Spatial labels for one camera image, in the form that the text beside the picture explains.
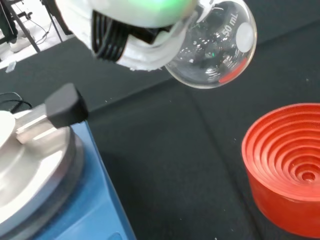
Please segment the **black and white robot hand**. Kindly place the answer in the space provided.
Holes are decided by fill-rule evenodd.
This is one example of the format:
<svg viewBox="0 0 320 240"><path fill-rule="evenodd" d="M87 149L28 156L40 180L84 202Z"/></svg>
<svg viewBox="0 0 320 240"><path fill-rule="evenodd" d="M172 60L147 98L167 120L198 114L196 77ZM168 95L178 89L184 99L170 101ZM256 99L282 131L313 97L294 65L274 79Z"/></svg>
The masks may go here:
<svg viewBox="0 0 320 240"><path fill-rule="evenodd" d="M74 35L100 60L153 71L179 52L191 25L204 18L197 0L57 0Z"/></svg>

